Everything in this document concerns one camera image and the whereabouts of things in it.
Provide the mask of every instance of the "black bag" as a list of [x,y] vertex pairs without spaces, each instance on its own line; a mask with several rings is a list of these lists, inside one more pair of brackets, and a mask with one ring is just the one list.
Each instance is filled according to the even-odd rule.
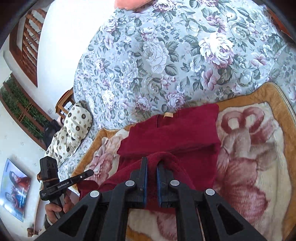
[[46,149],[52,143],[52,138],[54,135],[61,129],[58,122],[56,120],[52,120],[45,128],[44,128],[44,135],[43,141],[45,143]]

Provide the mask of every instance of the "silver screw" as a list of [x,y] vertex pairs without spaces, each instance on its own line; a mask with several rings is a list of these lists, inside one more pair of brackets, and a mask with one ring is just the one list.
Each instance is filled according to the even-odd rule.
[[128,187],[132,187],[133,185],[135,185],[135,182],[133,180],[128,180],[128,181],[126,181],[126,185]]
[[180,182],[178,180],[171,180],[170,184],[172,186],[178,186],[180,184]]
[[208,188],[207,190],[205,190],[205,193],[209,196],[213,196],[215,194],[215,191],[211,188]]
[[91,194],[90,194],[91,197],[97,197],[99,195],[100,195],[100,192],[97,191],[97,190],[92,191]]

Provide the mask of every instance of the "wooden chair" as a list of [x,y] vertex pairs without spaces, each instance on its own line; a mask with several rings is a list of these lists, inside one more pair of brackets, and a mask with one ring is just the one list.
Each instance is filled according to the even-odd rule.
[[65,119],[66,115],[68,114],[68,110],[65,109],[65,106],[69,102],[75,104],[73,88],[68,90],[65,94],[63,94],[63,96],[59,99],[56,105],[56,113],[63,119]]

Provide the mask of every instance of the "orange pillow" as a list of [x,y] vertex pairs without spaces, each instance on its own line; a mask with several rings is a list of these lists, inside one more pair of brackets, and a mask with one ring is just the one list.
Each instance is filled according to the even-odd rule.
[[148,2],[151,2],[151,0],[115,0],[114,7],[133,10],[145,5]]

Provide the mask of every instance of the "pillow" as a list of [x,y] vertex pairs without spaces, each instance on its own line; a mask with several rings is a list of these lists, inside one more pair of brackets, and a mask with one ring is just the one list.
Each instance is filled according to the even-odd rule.
[[54,135],[45,156],[56,159],[60,168],[63,162],[76,152],[91,123],[91,114],[81,106],[80,102],[77,102],[65,118],[62,129]]
[[115,0],[114,7],[133,10],[145,5],[148,2],[151,2],[151,0]]

